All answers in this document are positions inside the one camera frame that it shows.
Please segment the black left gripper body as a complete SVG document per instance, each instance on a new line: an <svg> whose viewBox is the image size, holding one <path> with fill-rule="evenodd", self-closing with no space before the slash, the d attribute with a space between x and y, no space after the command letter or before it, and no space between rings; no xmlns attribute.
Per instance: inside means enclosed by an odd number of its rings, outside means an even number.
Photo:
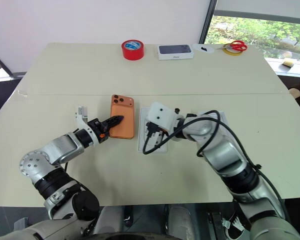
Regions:
<svg viewBox="0 0 300 240"><path fill-rule="evenodd" d="M99 121L93 119L87 122L87 125L92 129L97 137L98 143L101 144L106 141L110 136L110 120Z"/></svg>

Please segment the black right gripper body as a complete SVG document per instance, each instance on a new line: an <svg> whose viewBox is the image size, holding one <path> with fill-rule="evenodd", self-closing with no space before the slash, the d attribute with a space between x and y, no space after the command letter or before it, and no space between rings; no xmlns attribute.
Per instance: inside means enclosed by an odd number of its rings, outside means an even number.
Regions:
<svg viewBox="0 0 300 240"><path fill-rule="evenodd" d="M147 122L146 128L147 128L147 137L151 137L156 132L162 132L163 135L166 135L167 137L169 136L169 134L166 130L159 127L157 124L155 124L153 122Z"/></svg>

